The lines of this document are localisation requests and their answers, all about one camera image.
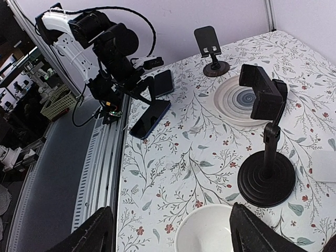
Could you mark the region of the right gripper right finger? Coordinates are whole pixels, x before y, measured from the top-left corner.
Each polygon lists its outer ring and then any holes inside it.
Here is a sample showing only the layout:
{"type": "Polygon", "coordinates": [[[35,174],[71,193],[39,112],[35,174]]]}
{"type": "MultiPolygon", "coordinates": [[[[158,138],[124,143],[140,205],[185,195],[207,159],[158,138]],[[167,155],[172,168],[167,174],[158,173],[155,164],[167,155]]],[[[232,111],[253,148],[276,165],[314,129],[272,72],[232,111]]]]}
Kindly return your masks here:
{"type": "Polygon", "coordinates": [[[229,223],[233,251],[304,251],[273,231],[243,204],[233,205],[229,223]]]}

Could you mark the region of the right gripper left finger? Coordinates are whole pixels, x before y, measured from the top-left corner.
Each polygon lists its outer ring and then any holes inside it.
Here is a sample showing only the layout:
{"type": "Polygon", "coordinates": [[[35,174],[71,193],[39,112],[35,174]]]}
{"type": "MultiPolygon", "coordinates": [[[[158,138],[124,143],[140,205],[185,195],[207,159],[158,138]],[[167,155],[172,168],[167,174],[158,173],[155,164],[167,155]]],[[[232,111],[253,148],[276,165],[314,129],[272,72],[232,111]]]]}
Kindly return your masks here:
{"type": "Polygon", "coordinates": [[[101,207],[49,252],[112,251],[111,207],[101,207]]]}

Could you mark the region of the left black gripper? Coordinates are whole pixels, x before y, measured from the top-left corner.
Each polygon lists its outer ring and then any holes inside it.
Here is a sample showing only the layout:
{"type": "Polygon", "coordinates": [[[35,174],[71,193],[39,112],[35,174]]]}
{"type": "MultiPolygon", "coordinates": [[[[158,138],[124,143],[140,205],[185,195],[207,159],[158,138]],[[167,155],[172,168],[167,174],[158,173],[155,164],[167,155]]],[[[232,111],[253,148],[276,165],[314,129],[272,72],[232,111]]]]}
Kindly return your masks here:
{"type": "Polygon", "coordinates": [[[155,104],[154,93],[154,78],[149,76],[142,79],[141,76],[145,73],[143,67],[135,68],[113,68],[110,70],[112,77],[114,78],[117,88],[128,96],[140,100],[148,105],[155,104]],[[150,99],[141,96],[141,92],[148,89],[150,99]]]}

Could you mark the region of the blue-edged black phone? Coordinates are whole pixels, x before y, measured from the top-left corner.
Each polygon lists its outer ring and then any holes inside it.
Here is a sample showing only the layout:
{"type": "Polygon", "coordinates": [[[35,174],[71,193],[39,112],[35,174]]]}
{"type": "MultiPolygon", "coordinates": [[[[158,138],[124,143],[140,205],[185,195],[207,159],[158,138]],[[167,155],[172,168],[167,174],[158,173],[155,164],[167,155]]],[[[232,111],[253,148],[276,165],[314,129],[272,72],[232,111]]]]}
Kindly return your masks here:
{"type": "Polygon", "coordinates": [[[130,135],[137,139],[145,140],[165,116],[170,106],[170,101],[156,100],[131,128],[130,135]]]}

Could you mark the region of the black round-base phone stand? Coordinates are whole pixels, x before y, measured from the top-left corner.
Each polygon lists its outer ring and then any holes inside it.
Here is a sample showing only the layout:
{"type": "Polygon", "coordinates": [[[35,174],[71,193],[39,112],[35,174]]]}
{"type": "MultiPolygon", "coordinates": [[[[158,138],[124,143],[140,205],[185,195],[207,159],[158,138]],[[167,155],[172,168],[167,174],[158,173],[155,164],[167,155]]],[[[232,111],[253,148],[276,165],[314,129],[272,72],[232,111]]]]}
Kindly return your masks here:
{"type": "Polygon", "coordinates": [[[292,193],[296,173],[290,160],[277,151],[280,119],[285,110],[288,86],[270,79],[263,67],[243,64],[239,85],[251,87],[256,100],[251,119],[266,120],[265,149],[250,155],[240,166],[237,185],[242,197],[251,205],[269,208],[283,203],[292,193]]]}

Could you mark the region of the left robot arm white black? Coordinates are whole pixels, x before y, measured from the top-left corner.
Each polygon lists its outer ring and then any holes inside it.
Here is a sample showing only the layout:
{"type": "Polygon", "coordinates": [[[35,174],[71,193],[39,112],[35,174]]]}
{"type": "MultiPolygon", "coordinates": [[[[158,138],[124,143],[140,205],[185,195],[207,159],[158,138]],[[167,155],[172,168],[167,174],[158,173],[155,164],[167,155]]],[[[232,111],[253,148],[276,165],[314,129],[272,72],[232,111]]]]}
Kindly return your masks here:
{"type": "Polygon", "coordinates": [[[129,60],[128,56],[139,47],[139,39],[125,24],[112,22],[104,13],[107,9],[103,6],[69,11],[57,3],[35,18],[36,26],[43,41],[60,50],[80,72],[96,100],[118,104],[121,92],[152,104],[155,102],[154,81],[141,76],[145,70],[163,65],[161,57],[152,55],[155,29],[142,14],[125,7],[112,7],[139,16],[153,34],[148,55],[129,60]]]}

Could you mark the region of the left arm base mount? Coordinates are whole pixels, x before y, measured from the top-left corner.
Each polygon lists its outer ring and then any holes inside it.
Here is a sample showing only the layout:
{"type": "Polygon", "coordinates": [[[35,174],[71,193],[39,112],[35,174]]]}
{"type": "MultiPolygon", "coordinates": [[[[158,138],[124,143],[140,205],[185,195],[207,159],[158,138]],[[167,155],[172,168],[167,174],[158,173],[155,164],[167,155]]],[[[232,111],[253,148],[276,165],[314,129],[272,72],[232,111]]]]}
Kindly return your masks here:
{"type": "Polygon", "coordinates": [[[123,112],[111,102],[99,100],[100,108],[93,114],[95,120],[102,119],[103,125],[109,125],[123,115],[123,112]]]}

